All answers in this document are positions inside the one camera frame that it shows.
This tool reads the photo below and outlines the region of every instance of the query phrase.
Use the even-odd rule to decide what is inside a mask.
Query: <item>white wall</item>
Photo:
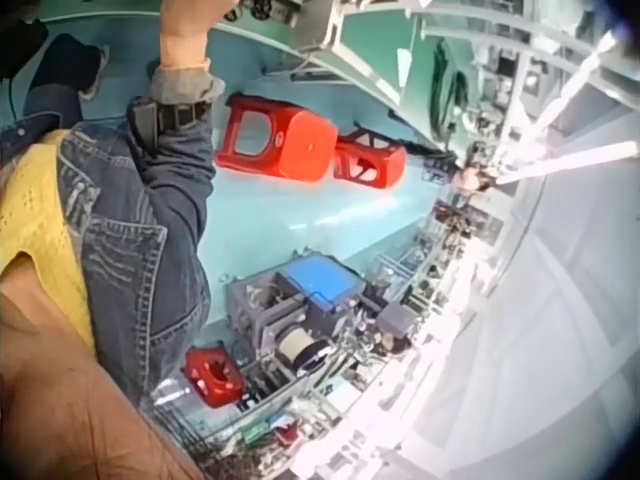
[[[564,150],[638,125],[626,114]],[[452,480],[589,478],[638,415],[640,161],[556,174],[536,197],[518,196],[514,219],[538,203],[531,224],[511,226],[517,253],[414,426]]]

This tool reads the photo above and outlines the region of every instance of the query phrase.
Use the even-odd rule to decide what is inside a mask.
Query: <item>light blue floor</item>
[[[121,116],[130,98],[146,94],[145,66],[158,52],[155,19],[74,20],[52,25],[51,38],[63,31],[87,43],[111,46],[112,64],[98,98],[85,105],[87,118]],[[227,93],[244,91],[298,103],[329,118],[343,132],[357,120],[389,136],[413,136],[406,127],[388,119],[383,105],[355,87],[300,85],[263,77],[261,69],[280,60],[280,52],[272,48],[214,32],[209,54],[214,73],[227,82]],[[35,61],[14,83],[18,108]],[[0,104],[0,118],[6,124],[7,102]],[[226,115],[224,108],[218,109],[217,136],[224,131]],[[260,122],[250,124],[242,134],[243,146],[259,149],[264,136]],[[420,173],[419,167],[408,166],[395,188],[378,191],[332,178],[310,186],[219,170],[200,247],[214,295],[211,320],[225,314],[225,281],[286,261],[296,249],[318,249],[366,268],[380,242],[398,231],[413,232],[406,227],[431,210],[439,188],[422,181]]]

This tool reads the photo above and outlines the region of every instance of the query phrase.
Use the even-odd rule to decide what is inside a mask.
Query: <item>jacket sleeve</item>
[[[224,91],[224,82],[206,66],[179,70],[158,68],[151,84],[151,97],[164,105],[213,103]],[[147,158],[143,182],[151,201],[164,213],[184,224],[197,244],[206,223],[206,200],[213,191],[213,115],[196,120],[158,138],[156,158]]]

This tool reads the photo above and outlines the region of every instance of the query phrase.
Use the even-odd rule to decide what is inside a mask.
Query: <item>wristwatch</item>
[[[127,109],[127,120],[138,145],[156,157],[158,135],[188,127],[210,112],[210,102],[163,105],[148,98],[137,98]]]

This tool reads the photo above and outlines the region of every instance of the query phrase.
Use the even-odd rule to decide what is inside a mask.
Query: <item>denim jacket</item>
[[[223,90],[203,69],[159,70],[151,95],[165,104],[213,102]],[[3,132],[0,181],[58,127],[56,114],[40,113]],[[128,126],[81,122],[58,151],[58,191],[84,274],[97,357],[136,406],[181,365],[209,314],[197,246],[215,175],[212,129],[209,115],[164,133],[151,158]]]

